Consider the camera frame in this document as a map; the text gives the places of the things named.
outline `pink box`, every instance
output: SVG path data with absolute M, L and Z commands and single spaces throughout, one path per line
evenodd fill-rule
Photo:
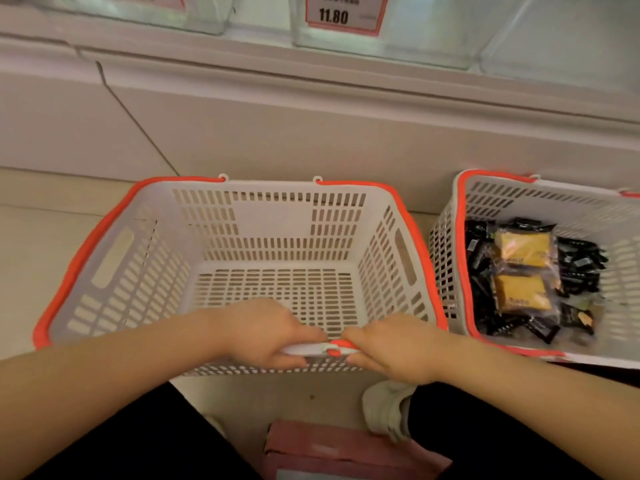
M 293 470 L 366 480 L 435 479 L 443 464 L 411 454 L 411 443 L 400 447 L 366 431 L 279 420 L 264 446 L 264 478 L 276 480 L 278 470 Z

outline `white plastic basket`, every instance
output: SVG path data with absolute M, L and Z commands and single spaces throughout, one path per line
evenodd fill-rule
M 640 199 L 638 194 L 467 170 L 429 236 L 449 329 L 530 356 L 640 369 Z M 605 313 L 596 340 L 547 346 L 539 339 L 487 337 L 476 329 L 467 273 L 465 220 L 529 217 L 556 223 L 560 236 L 596 242 L 610 259 L 601 275 Z
M 330 339 L 396 311 L 446 328 L 426 245 L 393 188 L 221 175 L 136 184 L 78 250 L 34 343 L 254 297 L 279 300 Z M 305 370 L 354 368 L 326 355 Z M 194 371 L 257 372 L 267 371 L 228 361 Z

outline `white wall panel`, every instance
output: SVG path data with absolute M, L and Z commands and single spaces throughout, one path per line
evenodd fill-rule
M 175 173 L 65 46 L 0 39 L 0 166 L 140 180 Z
M 93 54 L 181 175 L 374 180 L 438 212 L 466 168 L 636 186 L 636 125 Z

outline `white shoe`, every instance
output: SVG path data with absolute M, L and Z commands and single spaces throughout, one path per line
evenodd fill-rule
M 227 439 L 227 432 L 225 431 L 225 428 L 223 428 L 222 425 L 220 424 L 220 421 L 218 421 L 213 416 L 209 416 L 206 414 L 203 414 L 203 416 L 204 416 L 204 419 L 206 419 L 210 425 L 212 425 L 214 428 L 218 430 L 218 432 L 224 439 Z
M 395 443 L 409 441 L 406 418 L 400 404 L 415 392 L 416 386 L 384 381 L 368 388 L 362 395 L 362 411 L 372 433 L 388 435 Z

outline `tile floor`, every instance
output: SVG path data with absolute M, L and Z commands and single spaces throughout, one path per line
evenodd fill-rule
M 33 349 L 31 331 L 70 259 L 130 182 L 0 169 L 0 359 Z M 414 214 L 427 233 L 436 216 Z M 371 372 L 177 378 L 201 412 L 257 464 L 269 423 L 308 420 L 364 428 L 360 396 Z

